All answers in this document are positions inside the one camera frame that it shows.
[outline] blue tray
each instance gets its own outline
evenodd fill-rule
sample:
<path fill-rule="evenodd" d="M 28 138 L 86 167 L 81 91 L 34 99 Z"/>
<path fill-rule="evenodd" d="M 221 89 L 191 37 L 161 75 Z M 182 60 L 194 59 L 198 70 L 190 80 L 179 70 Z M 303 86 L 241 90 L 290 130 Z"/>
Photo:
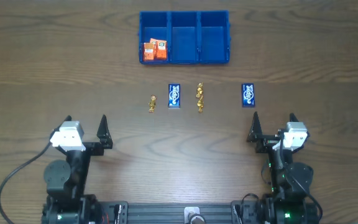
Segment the blue tray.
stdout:
<path fill-rule="evenodd" d="M 230 60 L 229 11 L 142 11 L 139 61 L 156 64 L 217 64 Z M 143 43 L 167 41 L 167 59 L 143 61 Z"/>

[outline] tabletop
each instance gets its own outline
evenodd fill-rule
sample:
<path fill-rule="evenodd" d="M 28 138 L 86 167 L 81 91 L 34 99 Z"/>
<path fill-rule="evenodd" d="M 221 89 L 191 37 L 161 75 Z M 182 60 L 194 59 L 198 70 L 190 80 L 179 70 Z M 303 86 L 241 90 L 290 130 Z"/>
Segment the tabletop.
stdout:
<path fill-rule="evenodd" d="M 227 65 L 139 63 L 139 11 L 229 11 Z M 199 114 L 196 87 L 204 83 Z M 181 84 L 181 108 L 167 107 Z M 254 83 L 255 108 L 242 108 Z M 149 113 L 150 95 L 157 96 Z M 314 169 L 321 223 L 358 222 L 358 1 L 0 0 L 0 183 L 71 115 L 114 148 L 93 157 L 87 194 L 128 202 L 231 202 L 269 193 L 266 154 L 246 143 L 252 115 L 275 134 L 295 113 L 311 137 L 294 155 Z M 39 223 L 51 148 L 2 193 L 15 223 Z"/>

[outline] wood grain surface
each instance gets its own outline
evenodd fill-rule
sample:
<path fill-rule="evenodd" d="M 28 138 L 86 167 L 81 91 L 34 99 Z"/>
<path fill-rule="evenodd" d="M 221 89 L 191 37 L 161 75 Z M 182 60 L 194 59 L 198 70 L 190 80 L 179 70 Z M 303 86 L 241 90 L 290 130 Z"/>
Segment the wood grain surface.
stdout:
<path fill-rule="evenodd" d="M 229 64 L 139 63 L 139 11 L 217 9 L 230 11 Z M 243 82 L 255 83 L 254 109 L 241 108 Z M 181 83 L 178 110 L 167 108 L 169 83 Z M 291 112 L 305 122 L 311 138 L 295 160 L 314 169 L 322 223 L 358 222 L 358 1 L 0 1 L 0 183 L 66 115 L 94 140 L 106 114 L 114 149 L 92 158 L 86 193 L 128 202 L 262 196 L 267 156 L 245 142 L 255 110 L 266 133 Z M 15 223 L 40 222 L 44 168 L 55 159 L 64 157 L 48 150 L 6 185 L 2 204 Z"/>

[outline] white logo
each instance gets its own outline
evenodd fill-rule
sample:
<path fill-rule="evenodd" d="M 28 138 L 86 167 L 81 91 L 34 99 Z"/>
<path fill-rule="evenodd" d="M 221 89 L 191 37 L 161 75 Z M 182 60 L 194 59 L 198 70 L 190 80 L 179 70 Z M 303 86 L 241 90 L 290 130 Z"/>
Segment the white logo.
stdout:
<path fill-rule="evenodd" d="M 172 86 L 172 91 L 169 93 L 169 98 L 172 99 L 172 103 L 175 105 L 179 99 L 179 86 Z"/>
<path fill-rule="evenodd" d="M 244 99 L 247 100 L 247 103 L 251 103 L 251 100 L 254 98 L 254 86 L 246 86 L 247 90 L 244 92 Z"/>

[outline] gold object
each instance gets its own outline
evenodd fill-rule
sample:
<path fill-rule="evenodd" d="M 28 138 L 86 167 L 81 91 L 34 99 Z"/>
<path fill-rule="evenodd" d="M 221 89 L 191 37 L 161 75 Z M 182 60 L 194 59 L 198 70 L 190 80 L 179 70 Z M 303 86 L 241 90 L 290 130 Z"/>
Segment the gold object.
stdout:
<path fill-rule="evenodd" d="M 151 100 L 150 100 L 150 102 L 149 102 L 149 107 L 150 107 L 149 112 L 150 112 L 150 113 L 153 113 L 153 112 L 154 112 L 155 100 L 156 100 L 156 99 L 157 99 L 157 97 L 154 96 L 154 95 L 152 95 Z"/>
<path fill-rule="evenodd" d="M 198 112 L 202 113 L 203 112 L 203 108 L 204 108 L 204 96 L 201 96 L 200 99 L 197 102 L 197 106 L 198 106 Z"/>
<path fill-rule="evenodd" d="M 204 92 L 203 85 L 204 85 L 203 83 L 199 83 L 197 86 L 197 95 L 196 95 L 197 98 L 200 98 L 203 95 Z"/>

